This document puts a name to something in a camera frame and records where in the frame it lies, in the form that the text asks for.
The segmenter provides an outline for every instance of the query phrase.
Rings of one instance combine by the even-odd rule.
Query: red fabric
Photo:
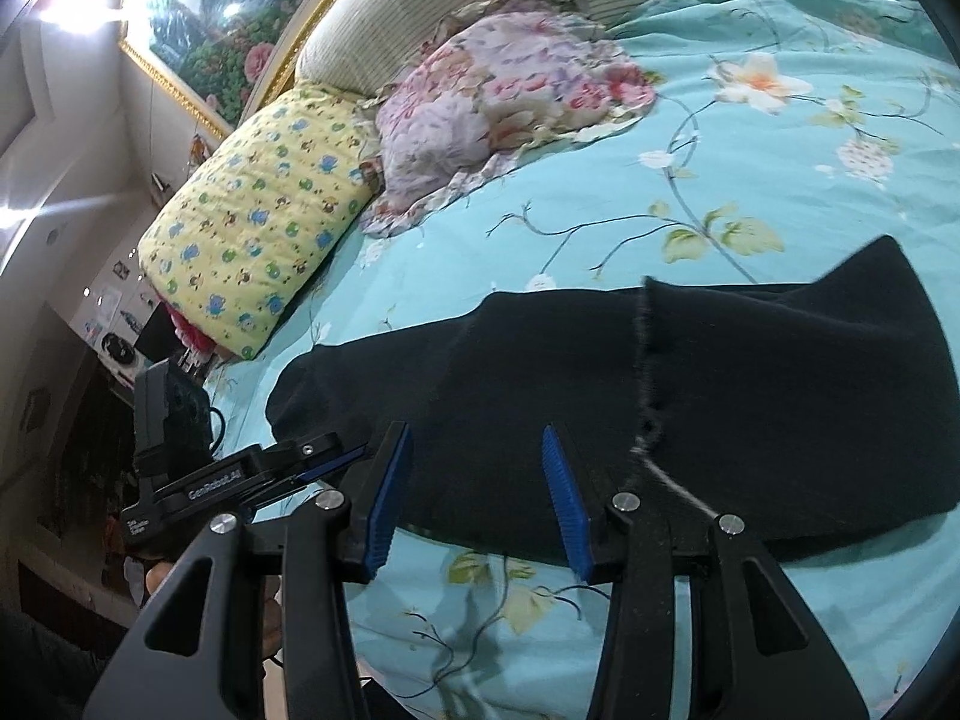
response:
[[[170,319],[174,323],[176,328],[176,337],[179,338],[184,346],[193,351],[200,352],[200,354],[210,354],[213,352],[215,346],[217,346],[214,341],[211,341],[210,338],[205,336],[203,333],[200,333],[196,327],[194,327],[190,322],[188,322],[184,315],[177,311],[169,303],[164,303],[167,307],[167,311],[170,314]]]

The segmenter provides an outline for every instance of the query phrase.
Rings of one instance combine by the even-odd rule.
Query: teal blanket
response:
[[[914,0],[654,0],[611,32],[656,82],[653,112],[400,237],[347,236],[261,356],[211,378],[224,450],[272,443],[266,398],[314,343],[464,314],[491,290],[608,290],[647,275],[809,281],[883,233],[914,263],[956,356],[960,73]],[[879,717],[960,605],[960,514],[787,573]],[[398,532],[377,580],[349,589],[349,613],[358,656],[416,716],[575,720],[592,692],[607,591],[563,568]],[[683,581],[677,599],[680,720]]]

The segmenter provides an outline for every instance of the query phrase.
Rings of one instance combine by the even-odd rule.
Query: white thread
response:
[[[650,456],[647,454],[646,442],[643,440],[643,437],[637,436],[637,443],[634,445],[634,448],[630,450],[634,455],[640,455],[640,459],[643,461],[644,466],[648,471],[651,472],[656,478],[658,478],[661,483],[663,483],[666,488],[673,491],[676,495],[679,495],[680,498],[683,498],[691,506],[695,506],[704,514],[707,514],[707,517],[710,519],[717,519],[720,517],[718,512],[714,512],[706,503],[704,503],[700,498],[698,498],[693,493],[690,493],[690,490],[679,485],[677,482],[674,482],[673,479],[667,474],[666,471],[661,469],[654,461],[650,459]]]

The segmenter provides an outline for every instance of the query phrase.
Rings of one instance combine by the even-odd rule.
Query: pillow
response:
[[[643,116],[650,79],[581,0],[492,0],[440,22],[421,60],[376,113],[386,191],[363,215],[396,235],[486,181],[533,146],[585,143]]]
[[[140,241],[141,268],[186,320],[251,359],[373,195],[357,98],[301,84],[214,152]]]

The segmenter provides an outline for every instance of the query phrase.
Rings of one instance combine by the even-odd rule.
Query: hand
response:
[[[147,572],[147,592],[157,592],[173,567],[171,562],[159,562],[152,567]],[[263,659],[275,656],[282,646],[283,610],[274,599],[279,588],[280,577],[267,577],[263,587]]]

